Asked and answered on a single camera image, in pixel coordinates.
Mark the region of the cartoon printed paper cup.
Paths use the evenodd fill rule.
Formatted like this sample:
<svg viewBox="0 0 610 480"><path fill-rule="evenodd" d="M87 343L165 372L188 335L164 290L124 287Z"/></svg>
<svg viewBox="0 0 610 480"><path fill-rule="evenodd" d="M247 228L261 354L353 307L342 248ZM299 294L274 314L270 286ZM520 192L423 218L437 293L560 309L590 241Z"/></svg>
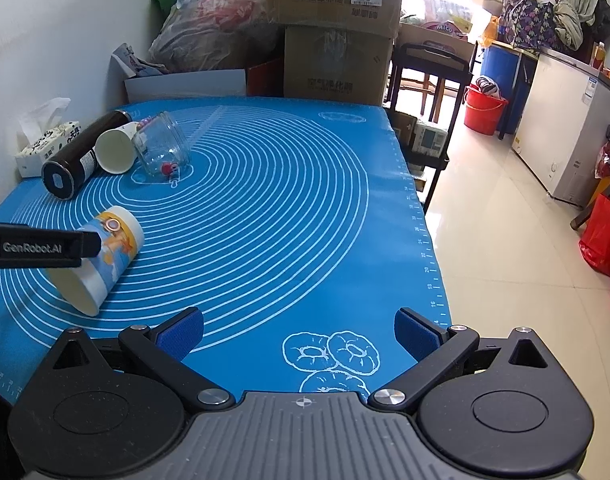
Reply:
<svg viewBox="0 0 610 480"><path fill-rule="evenodd" d="M51 284L82 314L96 316L108 293L137 257L144 232L136 217L121 206L111 206L85 224L81 231L93 232L101 240L100 252L83 258L73 269L47 269Z"/></svg>

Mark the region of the white paper cup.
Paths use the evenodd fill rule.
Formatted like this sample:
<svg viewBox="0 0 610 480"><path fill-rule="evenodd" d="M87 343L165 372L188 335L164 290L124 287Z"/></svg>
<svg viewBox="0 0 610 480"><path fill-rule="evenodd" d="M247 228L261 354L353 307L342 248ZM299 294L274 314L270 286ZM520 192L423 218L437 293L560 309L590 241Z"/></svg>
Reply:
<svg viewBox="0 0 610 480"><path fill-rule="evenodd" d="M134 166L137 158L134 136L137 122L106 130L96 139L94 152L99 166L108 174L124 174Z"/></svg>

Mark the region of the black cylindrical bottle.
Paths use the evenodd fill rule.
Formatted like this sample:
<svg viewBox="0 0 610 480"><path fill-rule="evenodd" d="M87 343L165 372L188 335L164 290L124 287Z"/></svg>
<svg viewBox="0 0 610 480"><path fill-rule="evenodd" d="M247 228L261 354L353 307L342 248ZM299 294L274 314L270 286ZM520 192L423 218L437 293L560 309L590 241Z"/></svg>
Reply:
<svg viewBox="0 0 610 480"><path fill-rule="evenodd" d="M71 200L98 169L94 147L100 135L131 122L124 110L111 110L51 156L41 168L41 180L59 200Z"/></svg>

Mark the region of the white tissue box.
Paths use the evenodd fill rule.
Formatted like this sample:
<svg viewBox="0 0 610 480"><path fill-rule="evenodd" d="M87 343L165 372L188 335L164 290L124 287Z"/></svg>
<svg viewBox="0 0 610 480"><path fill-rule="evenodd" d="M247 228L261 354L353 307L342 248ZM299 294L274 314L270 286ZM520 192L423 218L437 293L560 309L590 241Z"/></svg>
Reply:
<svg viewBox="0 0 610 480"><path fill-rule="evenodd" d="M15 155L22 179L38 178L43 164L58 154L81 133L79 122L64 122L70 98L54 98L24 114L19 120L20 136L26 143Z"/></svg>

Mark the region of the blue silicone baking mat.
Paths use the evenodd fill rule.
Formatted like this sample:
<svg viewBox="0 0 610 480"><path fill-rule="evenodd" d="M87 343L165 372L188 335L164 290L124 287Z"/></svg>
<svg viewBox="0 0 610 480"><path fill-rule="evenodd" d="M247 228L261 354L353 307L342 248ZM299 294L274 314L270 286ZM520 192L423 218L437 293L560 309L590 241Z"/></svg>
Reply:
<svg viewBox="0 0 610 480"><path fill-rule="evenodd" d="M72 200L27 180L0 222L76 229L111 206L144 244L96 316L40 270L0 270L0 396L14 402L58 335L94 338L203 313L188 367L234 394L368 394L410 367L394 317L439 326L450 312L423 208L384 110L279 99L153 101L194 136L190 164L163 182L141 167L96 174Z"/></svg>

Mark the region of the clear glass jar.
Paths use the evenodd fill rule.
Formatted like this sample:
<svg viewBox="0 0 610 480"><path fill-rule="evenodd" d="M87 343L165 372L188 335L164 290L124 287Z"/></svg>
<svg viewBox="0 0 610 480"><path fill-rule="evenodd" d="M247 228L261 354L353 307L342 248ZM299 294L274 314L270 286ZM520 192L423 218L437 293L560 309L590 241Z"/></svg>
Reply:
<svg viewBox="0 0 610 480"><path fill-rule="evenodd" d="M181 169L190 162L186 138L168 112L137 122L132 144L144 171L158 180L178 179Z"/></svg>

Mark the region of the red shopping bag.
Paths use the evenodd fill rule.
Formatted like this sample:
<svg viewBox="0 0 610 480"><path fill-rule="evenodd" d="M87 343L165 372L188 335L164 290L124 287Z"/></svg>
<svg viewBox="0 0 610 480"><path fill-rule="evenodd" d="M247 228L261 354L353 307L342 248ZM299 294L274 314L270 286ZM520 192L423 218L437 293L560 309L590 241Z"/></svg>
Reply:
<svg viewBox="0 0 610 480"><path fill-rule="evenodd" d="M601 194L594 202L585 232L578 243L585 262L610 278L610 198Z"/></svg>

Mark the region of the white open box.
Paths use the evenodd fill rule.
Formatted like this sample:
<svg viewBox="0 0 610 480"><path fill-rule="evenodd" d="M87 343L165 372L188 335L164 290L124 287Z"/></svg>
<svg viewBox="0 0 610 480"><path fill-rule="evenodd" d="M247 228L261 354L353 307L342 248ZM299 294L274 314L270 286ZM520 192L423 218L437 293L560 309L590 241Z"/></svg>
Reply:
<svg viewBox="0 0 610 480"><path fill-rule="evenodd" d="M245 70L169 73L163 65L138 58L129 44L117 47L112 58L127 75L124 86L129 103L247 95Z"/></svg>

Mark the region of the red bucket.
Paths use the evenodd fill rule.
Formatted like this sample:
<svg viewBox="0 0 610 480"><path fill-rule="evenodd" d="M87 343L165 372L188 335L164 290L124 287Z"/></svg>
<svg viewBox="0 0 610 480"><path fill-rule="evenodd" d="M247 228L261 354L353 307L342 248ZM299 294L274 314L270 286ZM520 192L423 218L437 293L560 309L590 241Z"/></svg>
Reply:
<svg viewBox="0 0 610 480"><path fill-rule="evenodd" d="M464 98L464 124L477 133L493 136L508 101L505 98L488 96L474 84L470 84L466 89Z"/></svg>

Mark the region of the white chest freezer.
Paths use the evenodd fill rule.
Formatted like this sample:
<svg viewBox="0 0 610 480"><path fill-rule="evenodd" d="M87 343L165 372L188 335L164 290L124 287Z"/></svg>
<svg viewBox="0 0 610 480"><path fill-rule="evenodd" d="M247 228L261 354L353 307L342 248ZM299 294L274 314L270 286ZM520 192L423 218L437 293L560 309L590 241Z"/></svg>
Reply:
<svg viewBox="0 0 610 480"><path fill-rule="evenodd" d="M512 148L552 198L589 203L608 128L610 79L576 58L543 50Z"/></svg>

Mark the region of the blue plastic barrel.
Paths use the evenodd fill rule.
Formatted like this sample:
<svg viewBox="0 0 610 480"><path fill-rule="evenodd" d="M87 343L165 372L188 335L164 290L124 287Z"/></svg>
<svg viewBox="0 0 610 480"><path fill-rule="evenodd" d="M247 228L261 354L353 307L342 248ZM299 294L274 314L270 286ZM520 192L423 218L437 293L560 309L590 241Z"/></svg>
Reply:
<svg viewBox="0 0 610 480"><path fill-rule="evenodd" d="M480 73L495 81L508 101L497 129L500 136L513 136L518 130L537 62L535 55L498 41L484 49Z"/></svg>

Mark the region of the clear plastic bag red contents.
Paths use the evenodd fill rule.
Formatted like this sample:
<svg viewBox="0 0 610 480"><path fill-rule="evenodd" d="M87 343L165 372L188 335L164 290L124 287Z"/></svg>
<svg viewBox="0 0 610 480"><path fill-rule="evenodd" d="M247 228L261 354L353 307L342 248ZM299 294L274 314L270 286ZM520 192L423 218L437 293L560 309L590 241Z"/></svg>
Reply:
<svg viewBox="0 0 610 480"><path fill-rule="evenodd" d="M171 73L237 70L269 58L278 35L268 0L177 0L148 55Z"/></svg>

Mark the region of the lower cardboard box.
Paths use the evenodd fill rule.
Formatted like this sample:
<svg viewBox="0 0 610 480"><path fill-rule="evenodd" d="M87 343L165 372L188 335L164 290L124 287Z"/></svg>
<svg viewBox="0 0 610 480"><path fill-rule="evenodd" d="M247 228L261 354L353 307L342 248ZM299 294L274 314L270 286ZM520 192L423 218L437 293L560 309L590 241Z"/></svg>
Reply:
<svg viewBox="0 0 610 480"><path fill-rule="evenodd" d="M380 106L393 40L366 32L288 26L284 96Z"/></svg>

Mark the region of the purple patterned bag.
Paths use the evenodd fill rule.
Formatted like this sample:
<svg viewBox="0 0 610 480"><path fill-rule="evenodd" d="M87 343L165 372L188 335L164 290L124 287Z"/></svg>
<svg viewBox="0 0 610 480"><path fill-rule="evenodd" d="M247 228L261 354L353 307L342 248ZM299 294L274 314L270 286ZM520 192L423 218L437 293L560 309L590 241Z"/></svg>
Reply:
<svg viewBox="0 0 610 480"><path fill-rule="evenodd" d="M561 45L548 0L503 0L500 25L504 41L514 48L539 52Z"/></svg>

